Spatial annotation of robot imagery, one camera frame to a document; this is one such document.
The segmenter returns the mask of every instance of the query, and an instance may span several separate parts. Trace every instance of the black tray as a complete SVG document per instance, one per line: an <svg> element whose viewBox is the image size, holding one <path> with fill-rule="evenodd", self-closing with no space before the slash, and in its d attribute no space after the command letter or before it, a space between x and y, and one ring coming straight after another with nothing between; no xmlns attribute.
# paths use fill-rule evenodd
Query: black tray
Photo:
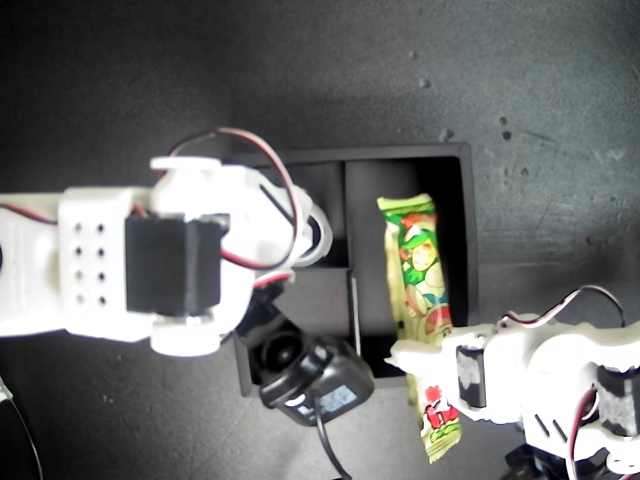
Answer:
<svg viewBox="0 0 640 480"><path fill-rule="evenodd" d="M329 255L299 269L278 299L281 310L310 334L344 337L361 349L378 387L401 385L403 372L386 364L396 340L387 291L385 222L378 197L428 193L438 212L438 244L455 326L473 323L478 265L471 172L466 144L350 148L281 153L294 182L326 213L334 232ZM258 168L258 155L237 155ZM275 174L265 170L270 178ZM236 342L244 396L257 389L246 349Z"/></svg>

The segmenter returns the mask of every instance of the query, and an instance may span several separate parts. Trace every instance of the candy bar wrapper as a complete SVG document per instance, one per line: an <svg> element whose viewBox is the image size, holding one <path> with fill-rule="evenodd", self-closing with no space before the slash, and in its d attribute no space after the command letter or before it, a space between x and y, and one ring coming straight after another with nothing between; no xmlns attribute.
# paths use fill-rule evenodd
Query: candy bar wrapper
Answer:
<svg viewBox="0 0 640 480"><path fill-rule="evenodd" d="M436 209L422 194L404 200L378 199L386 220L387 284L398 338L440 344L451 330L451 316L436 238ZM458 411L437 385L407 375L421 437L433 463L460 441Z"/></svg>

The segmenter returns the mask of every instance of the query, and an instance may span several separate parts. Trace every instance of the dark table surface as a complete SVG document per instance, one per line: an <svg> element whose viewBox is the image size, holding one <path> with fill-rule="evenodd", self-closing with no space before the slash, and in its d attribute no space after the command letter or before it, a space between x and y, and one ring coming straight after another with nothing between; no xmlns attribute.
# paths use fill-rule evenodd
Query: dark table surface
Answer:
<svg viewBox="0 0 640 480"><path fill-rule="evenodd" d="M0 191L151 184L151 156L220 123L287 149L451 137L473 152L481 320L582 283L633 318L639 26L632 0L5 0ZM585 298L564 318L613 315ZM1 341L0 372L48 479L335 477L315 431L240 398L229 347L184 361L55 333ZM497 478L522 437L464 427L429 465L398 388L329 434L356 479Z"/></svg>

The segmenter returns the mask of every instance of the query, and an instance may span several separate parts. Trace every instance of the camera lens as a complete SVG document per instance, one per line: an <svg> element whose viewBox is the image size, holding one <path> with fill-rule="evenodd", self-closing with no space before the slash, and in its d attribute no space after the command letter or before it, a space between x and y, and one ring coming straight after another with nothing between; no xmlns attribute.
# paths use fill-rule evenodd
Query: camera lens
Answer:
<svg viewBox="0 0 640 480"><path fill-rule="evenodd" d="M285 332L270 339L262 349L262 362L267 370L279 373L291 365L302 353L302 339Z"/></svg>

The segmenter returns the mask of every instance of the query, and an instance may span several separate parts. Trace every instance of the black wire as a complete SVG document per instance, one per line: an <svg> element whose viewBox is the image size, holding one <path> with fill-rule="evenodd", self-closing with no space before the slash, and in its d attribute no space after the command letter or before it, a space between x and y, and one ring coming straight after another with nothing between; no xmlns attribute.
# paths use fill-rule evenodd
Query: black wire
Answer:
<svg viewBox="0 0 640 480"><path fill-rule="evenodd" d="M27 439L31 444L31 450L33 450L33 457L35 458L36 466L38 467L38 478L40 480L44 480L44 473L42 472L42 463L40 463L40 455L38 455L38 449L36 448L36 444L33 441L33 437L31 436L29 427L27 427L27 422L25 422L24 417L22 416L22 413L20 413L20 409L16 405L16 402L14 402L13 399L9 399L9 403L11 403L11 405L13 406L13 409L16 411L16 414L20 419L20 423L22 424L22 428L24 429L24 432L27 434Z"/></svg>
<svg viewBox="0 0 640 480"><path fill-rule="evenodd" d="M271 155L269 155L269 153L267 151L265 151L259 144L253 142L252 140L250 140L248 138L245 138L245 137L243 137L241 135L238 135L236 133L221 131L221 129L219 129L219 128L215 129L215 130L209 130L209 131L206 131L206 132L198 133L196 135L192 135L190 137L187 137L184 140L181 140L177 145L175 145L171 149L171 151L169 152L169 156L170 157L175 157L176 155L182 153L187 147L191 147L193 145L197 145L198 143L204 142L205 140L214 139L219 134L221 134L221 135L229 135L229 136L232 136L232 137L234 137L236 139L239 139L241 141L249 143L252 147L256 148L258 151L260 151L263 155L265 155L269 159L269 161L271 162L273 167L275 167L276 170L278 170L278 173L280 173L280 176L282 177L282 173L279 171L279 169L278 169L278 167L276 165L276 162L273 160ZM284 183L284 189L285 189L285 191L287 193L287 198L289 200L289 203L291 204L291 210L292 210L292 213L293 213L293 237L291 238L291 243L289 244L289 248L287 249L287 253L282 257L281 260L279 260L279 261L277 261L275 263L266 264L266 265L246 260L246 259L240 257L239 255L235 255L235 254L233 254L231 252L227 252L227 251L222 251L222 258L224 258L228 262L233 263L234 265L238 265L238 266L243 267L243 268L249 268L251 270L265 271L265 272L268 272L270 270L275 270L276 268L284 265L284 263L287 262L287 260L289 259L289 256L291 255L291 252L295 248L296 229L297 229L297 226L298 226L298 222L301 222L302 219L298 218L298 214L296 212L296 209L294 208L295 201L293 199L293 196L294 196L293 189L295 187L293 185L291 187L289 187L287 185L287 182L284 181L284 178L282 178L282 181Z"/></svg>
<svg viewBox="0 0 640 480"><path fill-rule="evenodd" d="M620 314L620 327L621 328L625 328L627 326L627 320L626 320L626 318L624 316L624 309L622 308L622 305L620 304L618 299L616 297L614 297L613 294L609 290L606 290L606 289L604 289L602 287L598 287L596 285L583 285L582 287L580 287L578 289L578 291L580 291L580 292L599 293L600 295L605 297L607 300L609 300L611 303L613 303L613 305L618 310L618 313Z"/></svg>
<svg viewBox="0 0 640 480"><path fill-rule="evenodd" d="M347 471L344 469L344 467L338 460L338 457L336 457L336 454L333 452L333 448L331 448L331 443L329 442L329 437L327 436L327 430L324 427L324 421L322 421L322 413L321 413L322 404L320 402L320 397L315 397L313 401L313 408L316 414L316 425L318 427L318 436L320 437L320 442L322 443L322 447L324 448L324 451L327 453L329 460L331 460L333 467L340 474L340 478L342 480L352 480L351 475L349 475Z"/></svg>

